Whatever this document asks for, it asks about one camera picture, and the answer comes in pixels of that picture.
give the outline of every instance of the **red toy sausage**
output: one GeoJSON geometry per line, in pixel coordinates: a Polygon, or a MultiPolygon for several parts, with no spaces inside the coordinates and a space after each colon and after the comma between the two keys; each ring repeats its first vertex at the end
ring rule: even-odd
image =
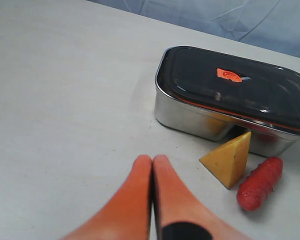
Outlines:
{"type": "Polygon", "coordinates": [[[236,194],[239,205],[246,211],[254,211],[261,207],[281,178],[283,166],[283,161],[273,156],[251,171],[236,194]]]}

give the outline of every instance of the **yellow pyramid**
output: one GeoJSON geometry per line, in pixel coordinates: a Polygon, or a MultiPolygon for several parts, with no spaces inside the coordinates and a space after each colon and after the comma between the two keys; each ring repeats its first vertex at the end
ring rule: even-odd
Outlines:
{"type": "Polygon", "coordinates": [[[227,188],[245,174],[251,132],[238,136],[200,158],[200,162],[227,188]]]}

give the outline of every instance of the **white table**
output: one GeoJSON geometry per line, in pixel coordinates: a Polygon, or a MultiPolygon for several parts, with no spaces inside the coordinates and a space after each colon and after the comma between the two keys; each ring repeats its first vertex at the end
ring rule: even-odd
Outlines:
{"type": "MultiPolygon", "coordinates": [[[[154,76],[178,45],[300,73],[298,58],[85,0],[0,0],[0,240],[62,237],[110,199],[142,153],[167,154],[194,195],[248,236],[300,239],[300,142],[281,155],[275,193],[245,214],[238,186],[225,189],[198,161],[218,144],[155,120],[154,76]]],[[[263,160],[250,154],[247,168],[263,160]]]]}

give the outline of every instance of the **stainless steel container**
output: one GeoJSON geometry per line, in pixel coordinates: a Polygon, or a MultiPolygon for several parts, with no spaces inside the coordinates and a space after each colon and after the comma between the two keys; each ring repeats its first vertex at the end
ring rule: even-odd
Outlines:
{"type": "MultiPolygon", "coordinates": [[[[167,53],[176,48],[202,51],[202,49],[193,47],[174,47],[169,48],[164,53],[155,76],[156,99],[154,114],[161,124],[212,141],[220,141],[226,138],[233,128],[238,128],[237,126],[239,126],[241,131],[251,131],[252,133],[250,152],[266,157],[277,156],[293,143],[300,140],[300,130],[290,125],[285,127],[282,124],[276,124],[277,122],[275,121],[273,124],[269,121],[262,121],[251,116],[237,115],[236,113],[228,111],[222,112],[222,109],[219,110],[218,108],[209,109],[197,102],[180,98],[179,95],[167,86],[165,78],[159,77],[161,69],[166,67],[163,66],[163,61],[167,58],[171,58],[171,56],[167,56],[167,53]]],[[[248,64],[251,64],[251,62],[266,64],[248,59],[244,60],[250,61],[248,64]]],[[[217,91],[215,95],[217,101],[219,98],[222,98],[222,95],[218,94],[219,92],[217,91]]]]}

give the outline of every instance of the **black lid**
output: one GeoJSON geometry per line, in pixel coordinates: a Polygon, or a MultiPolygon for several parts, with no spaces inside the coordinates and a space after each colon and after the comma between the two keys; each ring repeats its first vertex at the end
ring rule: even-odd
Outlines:
{"type": "Polygon", "coordinates": [[[157,78],[185,102],[300,130],[300,74],[196,47],[163,57],[157,78]]]}

